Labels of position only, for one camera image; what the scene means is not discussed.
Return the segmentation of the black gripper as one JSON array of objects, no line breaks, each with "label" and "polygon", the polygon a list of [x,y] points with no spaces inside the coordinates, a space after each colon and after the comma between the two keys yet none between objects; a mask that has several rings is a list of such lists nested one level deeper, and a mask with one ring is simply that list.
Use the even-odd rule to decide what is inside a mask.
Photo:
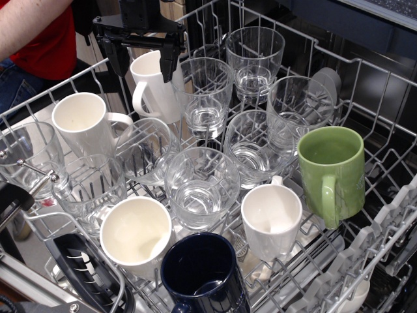
[{"label": "black gripper", "polygon": [[184,48],[185,26],[161,13],[159,1],[119,1],[120,13],[93,20],[98,42],[114,73],[125,77],[130,66],[127,47],[160,48],[160,69],[165,83],[177,68],[179,48]]}]

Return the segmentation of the person forearm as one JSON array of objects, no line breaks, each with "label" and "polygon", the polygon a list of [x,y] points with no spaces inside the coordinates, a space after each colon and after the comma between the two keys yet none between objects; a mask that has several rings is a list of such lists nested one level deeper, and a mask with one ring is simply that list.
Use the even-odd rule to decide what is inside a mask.
[{"label": "person forearm", "polygon": [[57,19],[71,1],[12,0],[1,9],[1,59],[30,43]]}]

